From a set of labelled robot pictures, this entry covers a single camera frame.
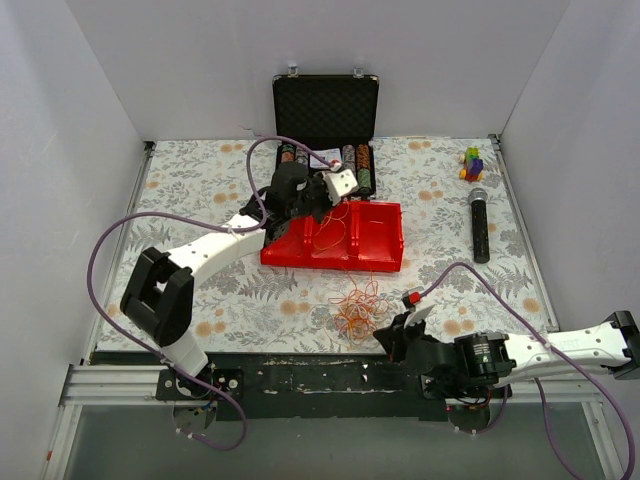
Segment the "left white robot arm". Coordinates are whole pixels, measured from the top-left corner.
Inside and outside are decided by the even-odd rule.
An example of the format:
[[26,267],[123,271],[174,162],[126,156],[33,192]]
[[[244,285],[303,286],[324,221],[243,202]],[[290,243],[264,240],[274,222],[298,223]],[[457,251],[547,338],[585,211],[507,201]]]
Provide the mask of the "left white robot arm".
[[301,164],[285,163],[270,185],[218,231],[166,252],[151,247],[140,254],[120,310],[182,371],[178,387],[188,398],[203,399],[213,386],[211,373],[204,369],[207,355],[190,331],[196,289],[278,240],[294,219],[311,216],[322,222],[356,187],[355,177],[345,169],[310,175]]

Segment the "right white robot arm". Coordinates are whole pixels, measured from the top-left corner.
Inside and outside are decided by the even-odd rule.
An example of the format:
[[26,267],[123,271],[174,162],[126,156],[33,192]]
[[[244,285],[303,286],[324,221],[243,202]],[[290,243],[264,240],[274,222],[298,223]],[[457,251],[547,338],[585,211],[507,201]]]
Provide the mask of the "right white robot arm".
[[632,314],[617,311],[582,330],[532,334],[473,333],[445,343],[425,333],[429,308],[394,317],[373,337],[389,360],[424,376],[433,395],[475,397],[484,389],[565,375],[579,370],[639,378],[639,328]]

